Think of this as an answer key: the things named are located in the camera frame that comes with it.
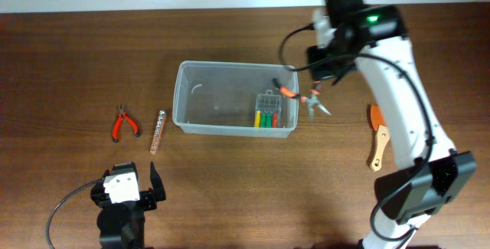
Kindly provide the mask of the orange-handled needle-nose pliers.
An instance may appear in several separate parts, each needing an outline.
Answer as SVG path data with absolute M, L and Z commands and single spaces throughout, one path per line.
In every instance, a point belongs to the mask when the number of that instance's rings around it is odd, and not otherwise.
M 318 95 L 322 89 L 322 82 L 316 80 L 313 82 L 312 87 L 310 89 L 310 96 L 306 97 L 300 93 L 293 92 L 288 89 L 286 86 L 282 85 L 278 78 L 272 79 L 273 86 L 279 90 L 279 92 L 290 99 L 298 100 L 300 103 L 305 103 L 309 112 L 309 119 L 314 120 L 315 117 L 315 108 L 321 110 L 323 113 L 331 116 L 331 113 L 328 109 L 320 102 L 318 99 Z

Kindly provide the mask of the orange scraper with wooden handle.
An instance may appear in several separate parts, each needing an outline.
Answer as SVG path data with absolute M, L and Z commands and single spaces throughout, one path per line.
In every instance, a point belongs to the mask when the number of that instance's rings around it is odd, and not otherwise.
M 374 131 L 374 154 L 369 167 L 373 172 L 377 172 L 382 167 L 384 150 L 390 141 L 390 131 L 378 105 L 370 106 L 370 119 Z

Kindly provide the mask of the clear screwdriver bit case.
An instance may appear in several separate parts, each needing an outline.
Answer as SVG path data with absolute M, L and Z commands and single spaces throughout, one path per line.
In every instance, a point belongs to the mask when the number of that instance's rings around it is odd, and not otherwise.
M 282 97 L 272 90 L 259 93 L 256 97 L 254 127 L 277 128 L 282 111 Z

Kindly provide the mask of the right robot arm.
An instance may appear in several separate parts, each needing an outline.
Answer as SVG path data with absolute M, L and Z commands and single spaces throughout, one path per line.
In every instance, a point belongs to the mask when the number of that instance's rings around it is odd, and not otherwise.
M 314 17 L 317 44 L 307 50 L 314 80 L 359 71 L 390 132 L 397 171 L 374 183 L 377 203 L 360 248 L 404 248 L 441 207 L 452 202 L 476 169 L 458 152 L 436 118 L 413 59 L 412 44 L 394 5 L 325 0 Z

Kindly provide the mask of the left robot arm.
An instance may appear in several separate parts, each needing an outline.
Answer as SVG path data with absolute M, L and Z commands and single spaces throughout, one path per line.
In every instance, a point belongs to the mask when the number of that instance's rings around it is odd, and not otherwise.
M 162 178 L 153 162 L 150 182 L 152 186 L 141 191 L 136 164 L 125 162 L 105 171 L 92 187 L 90 197 L 100 208 L 96 225 L 102 249 L 145 248 L 145 213 L 155 210 L 157 203 L 166 199 Z

